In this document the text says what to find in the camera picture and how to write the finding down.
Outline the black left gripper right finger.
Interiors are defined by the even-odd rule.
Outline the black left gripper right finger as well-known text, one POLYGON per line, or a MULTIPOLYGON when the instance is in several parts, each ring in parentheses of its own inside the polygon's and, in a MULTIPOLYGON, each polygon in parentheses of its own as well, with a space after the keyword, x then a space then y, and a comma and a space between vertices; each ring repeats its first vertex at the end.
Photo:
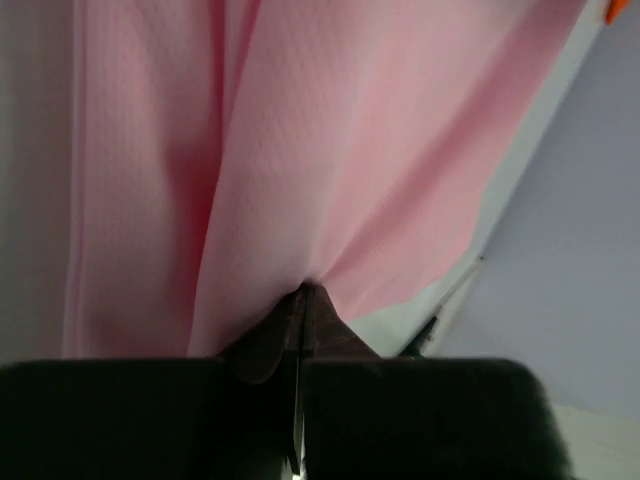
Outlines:
POLYGON ((304 465, 311 479, 569 479, 546 391, 502 358, 382 358, 306 292, 304 465))

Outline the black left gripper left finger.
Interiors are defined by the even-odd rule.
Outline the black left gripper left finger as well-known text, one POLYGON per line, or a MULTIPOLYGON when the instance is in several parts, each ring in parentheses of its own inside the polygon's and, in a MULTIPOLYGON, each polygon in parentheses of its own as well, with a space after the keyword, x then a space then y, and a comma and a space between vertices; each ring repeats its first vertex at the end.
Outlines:
POLYGON ((5 479, 289 479, 301 469, 306 292, 207 358, 1 370, 5 479))

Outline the pink t shirt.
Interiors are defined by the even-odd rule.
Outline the pink t shirt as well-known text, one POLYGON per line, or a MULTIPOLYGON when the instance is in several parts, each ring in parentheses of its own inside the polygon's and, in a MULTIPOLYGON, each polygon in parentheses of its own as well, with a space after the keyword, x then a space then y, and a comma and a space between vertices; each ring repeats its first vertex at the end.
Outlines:
POLYGON ((470 246, 579 1, 78 1, 69 357, 208 355, 306 281, 343 319, 470 246))

